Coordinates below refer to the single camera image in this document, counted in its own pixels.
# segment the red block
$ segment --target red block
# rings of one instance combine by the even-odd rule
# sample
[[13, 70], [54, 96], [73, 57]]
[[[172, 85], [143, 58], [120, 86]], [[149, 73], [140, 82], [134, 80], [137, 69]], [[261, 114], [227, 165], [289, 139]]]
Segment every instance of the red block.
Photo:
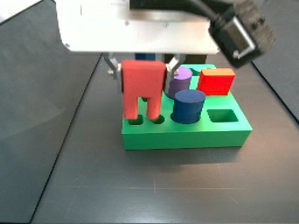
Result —
[[137, 97], [147, 98], [147, 117], [159, 118], [165, 65], [160, 61], [124, 60], [124, 118], [137, 118]]
[[197, 90], [205, 95], [227, 95], [235, 76], [231, 68], [203, 69]]

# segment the green base block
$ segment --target green base block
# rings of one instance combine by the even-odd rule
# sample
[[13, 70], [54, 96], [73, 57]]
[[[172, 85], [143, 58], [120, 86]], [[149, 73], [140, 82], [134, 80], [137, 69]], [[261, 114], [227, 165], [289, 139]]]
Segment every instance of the green base block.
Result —
[[[213, 65], [184, 65], [199, 72]], [[199, 77], [191, 79], [191, 89]], [[185, 149], [241, 146], [252, 128], [231, 93], [227, 96], [207, 96], [200, 120], [180, 124], [171, 118], [173, 100], [163, 95], [161, 115], [156, 121], [145, 117], [145, 101], [139, 99], [139, 118], [122, 120], [125, 150]]]

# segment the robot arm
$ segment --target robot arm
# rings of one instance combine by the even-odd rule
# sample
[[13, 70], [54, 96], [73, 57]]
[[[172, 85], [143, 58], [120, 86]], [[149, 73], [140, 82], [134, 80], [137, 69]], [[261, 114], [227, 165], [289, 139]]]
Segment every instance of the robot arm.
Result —
[[130, 10], [187, 11], [209, 20], [209, 35], [231, 65], [241, 67], [275, 43], [275, 35], [252, 0], [130, 0]]

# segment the square hole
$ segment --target square hole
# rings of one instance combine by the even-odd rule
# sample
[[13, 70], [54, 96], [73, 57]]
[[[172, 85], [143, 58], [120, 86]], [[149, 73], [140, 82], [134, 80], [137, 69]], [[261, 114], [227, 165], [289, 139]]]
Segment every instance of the square hole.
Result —
[[208, 109], [208, 115], [213, 123], [235, 123], [239, 120], [232, 109]]
[[128, 120], [129, 125], [141, 125], [144, 123], [144, 117], [141, 115], [137, 115], [137, 118], [134, 120]]

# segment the black table surface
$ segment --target black table surface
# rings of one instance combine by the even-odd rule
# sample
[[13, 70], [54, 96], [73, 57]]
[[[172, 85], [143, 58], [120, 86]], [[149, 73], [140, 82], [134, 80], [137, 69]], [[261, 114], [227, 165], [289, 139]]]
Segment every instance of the black table surface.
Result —
[[[220, 55], [207, 63], [228, 67]], [[130, 151], [106, 70], [101, 62], [33, 223], [299, 222], [297, 123], [255, 68], [236, 70], [232, 87], [253, 128], [243, 147]]]

